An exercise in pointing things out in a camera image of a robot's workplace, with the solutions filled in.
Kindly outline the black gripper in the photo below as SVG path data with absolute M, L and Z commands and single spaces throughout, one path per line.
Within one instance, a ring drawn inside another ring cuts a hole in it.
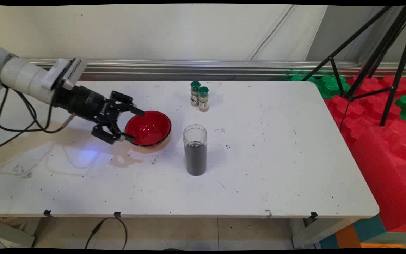
M 108 116 L 111 114 L 107 114 L 110 108 L 120 112 L 130 111 L 140 117 L 145 114 L 145 111 L 135 106 L 133 98 L 130 96 L 112 91 L 110 98 L 105 98 L 100 93 L 84 86 L 74 86 L 71 90 L 57 88 L 52 106 L 63 108 L 70 114 L 97 123 L 91 134 L 110 145 L 116 141 L 127 140 L 132 143 L 136 140 L 134 136 L 122 132 L 117 124 L 115 126 L 110 124 Z

